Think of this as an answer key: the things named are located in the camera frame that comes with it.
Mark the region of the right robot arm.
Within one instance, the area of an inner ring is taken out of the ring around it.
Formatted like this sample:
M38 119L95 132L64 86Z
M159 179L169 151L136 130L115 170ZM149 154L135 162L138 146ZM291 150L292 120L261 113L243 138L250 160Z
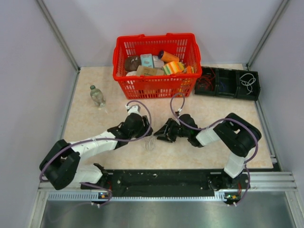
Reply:
M169 118L154 136L158 140L173 143L178 137L187 138L197 148L222 141L230 150L230 156L223 171L216 178L210 178L212 189L233 188L239 182L249 152L256 148L262 138L261 132L235 113L204 129L198 128L190 114L183 114L177 120Z

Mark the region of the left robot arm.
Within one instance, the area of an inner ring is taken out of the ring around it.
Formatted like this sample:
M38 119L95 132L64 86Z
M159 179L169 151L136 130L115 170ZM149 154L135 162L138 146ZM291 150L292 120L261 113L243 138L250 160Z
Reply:
M78 142L57 141L39 166L40 181L49 182L56 190L62 190L71 183L105 187L108 182L105 169L98 163L85 165L84 161L150 136L151 120L150 115L131 113L124 122L98 136Z

